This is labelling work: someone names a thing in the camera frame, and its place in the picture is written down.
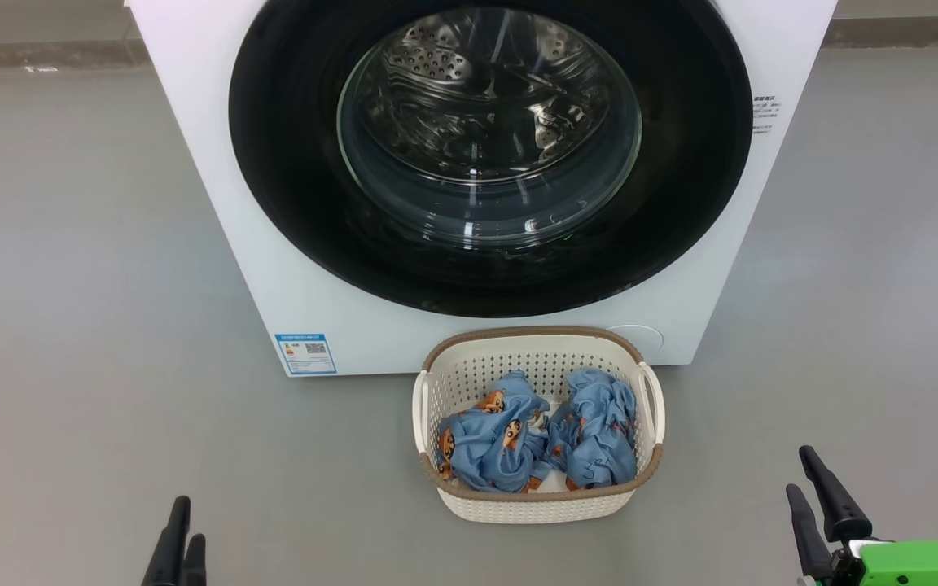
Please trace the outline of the round black glass washer door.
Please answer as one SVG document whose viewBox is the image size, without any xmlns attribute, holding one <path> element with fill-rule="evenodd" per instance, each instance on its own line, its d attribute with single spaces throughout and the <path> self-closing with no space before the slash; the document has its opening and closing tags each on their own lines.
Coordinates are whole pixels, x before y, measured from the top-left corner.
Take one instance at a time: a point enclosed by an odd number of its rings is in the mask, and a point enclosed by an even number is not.
<svg viewBox="0 0 938 586">
<path fill-rule="evenodd" d="M 712 0 L 268 0 L 230 134 L 265 215 L 335 277 L 532 317 L 633 288 L 711 229 L 751 90 Z"/>
</svg>

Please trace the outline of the blue energy label sticker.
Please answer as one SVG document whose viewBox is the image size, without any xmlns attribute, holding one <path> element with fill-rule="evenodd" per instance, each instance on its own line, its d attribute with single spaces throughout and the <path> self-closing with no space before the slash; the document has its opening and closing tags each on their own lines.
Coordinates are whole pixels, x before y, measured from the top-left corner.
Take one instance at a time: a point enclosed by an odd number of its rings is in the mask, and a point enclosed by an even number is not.
<svg viewBox="0 0 938 586">
<path fill-rule="evenodd" d="M 274 334 L 277 352 L 291 378 L 338 374 L 324 334 Z"/>
</svg>

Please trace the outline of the round white filter cover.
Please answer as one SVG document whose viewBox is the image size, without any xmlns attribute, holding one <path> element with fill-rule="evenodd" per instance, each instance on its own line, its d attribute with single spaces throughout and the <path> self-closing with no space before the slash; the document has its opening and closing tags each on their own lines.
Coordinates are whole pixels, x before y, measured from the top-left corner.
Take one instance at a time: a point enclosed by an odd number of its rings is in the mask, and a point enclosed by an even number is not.
<svg viewBox="0 0 938 586">
<path fill-rule="evenodd" d="M 609 330 L 632 343 L 633 347 L 644 357 L 659 352 L 665 341 L 658 330 L 650 326 L 641 326 L 641 324 L 621 324 L 621 326 L 612 326 Z"/>
</svg>

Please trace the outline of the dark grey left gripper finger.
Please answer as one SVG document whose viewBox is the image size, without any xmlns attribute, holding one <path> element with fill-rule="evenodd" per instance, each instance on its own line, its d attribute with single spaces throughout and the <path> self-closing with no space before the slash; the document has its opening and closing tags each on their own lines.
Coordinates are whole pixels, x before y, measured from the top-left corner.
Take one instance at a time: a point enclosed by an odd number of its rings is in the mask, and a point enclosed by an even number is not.
<svg viewBox="0 0 938 586">
<path fill-rule="evenodd" d="M 178 496 L 172 504 L 168 522 L 160 532 L 142 586 L 178 586 L 185 559 L 186 535 L 189 531 L 191 500 Z"/>
<path fill-rule="evenodd" d="M 206 538 L 194 534 L 182 561 L 182 586 L 206 586 Z"/>
</svg>

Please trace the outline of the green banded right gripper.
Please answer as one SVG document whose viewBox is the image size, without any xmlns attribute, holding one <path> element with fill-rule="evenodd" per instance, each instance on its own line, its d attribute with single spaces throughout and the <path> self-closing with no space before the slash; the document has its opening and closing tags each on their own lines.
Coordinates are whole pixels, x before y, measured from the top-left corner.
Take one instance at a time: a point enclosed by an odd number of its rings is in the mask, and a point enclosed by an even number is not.
<svg viewBox="0 0 938 586">
<path fill-rule="evenodd" d="M 822 508 L 824 537 L 848 542 L 830 553 L 803 490 L 789 483 L 791 526 L 803 572 L 798 586 L 938 586 L 938 541 L 867 540 L 874 536 L 872 522 L 837 475 L 810 445 L 800 446 L 798 457 Z"/>
</svg>

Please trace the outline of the blue cartoon print garment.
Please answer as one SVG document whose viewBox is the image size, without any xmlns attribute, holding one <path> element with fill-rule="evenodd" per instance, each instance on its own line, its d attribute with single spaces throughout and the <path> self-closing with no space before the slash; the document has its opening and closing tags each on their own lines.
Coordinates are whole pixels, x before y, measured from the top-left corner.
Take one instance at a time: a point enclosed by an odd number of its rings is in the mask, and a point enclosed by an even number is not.
<svg viewBox="0 0 938 586">
<path fill-rule="evenodd" d="M 446 417 L 436 446 L 438 474 L 476 491 L 528 493 L 550 476 L 545 430 L 550 403 L 522 370 L 506 372 L 484 398 Z"/>
<path fill-rule="evenodd" d="M 547 462 L 563 472 L 569 491 L 633 481 L 638 459 L 632 387 L 594 368 L 571 372 L 567 383 L 568 398 L 547 422 Z"/>
</svg>

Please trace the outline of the cream perforated laundry basket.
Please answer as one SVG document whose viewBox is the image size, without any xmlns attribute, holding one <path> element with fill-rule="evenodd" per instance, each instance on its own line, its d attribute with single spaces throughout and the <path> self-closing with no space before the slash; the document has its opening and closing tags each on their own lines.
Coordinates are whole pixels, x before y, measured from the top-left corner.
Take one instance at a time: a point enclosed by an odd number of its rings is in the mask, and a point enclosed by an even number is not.
<svg viewBox="0 0 938 586">
<path fill-rule="evenodd" d="M 569 491 L 563 472 L 552 467 L 536 491 L 501 493 L 441 479 L 436 446 L 446 417 L 475 405 L 506 372 L 522 370 L 537 395 L 550 403 L 548 421 L 568 398 L 568 375 L 585 368 L 610 372 L 635 392 L 638 471 L 633 481 Z M 663 455 L 665 418 L 661 383 L 644 357 L 618 334 L 592 327 L 517 327 L 454 336 L 425 357 L 412 396 L 414 446 L 425 474 L 451 512 L 478 523 L 569 523 L 617 512 L 655 474 Z"/>
</svg>

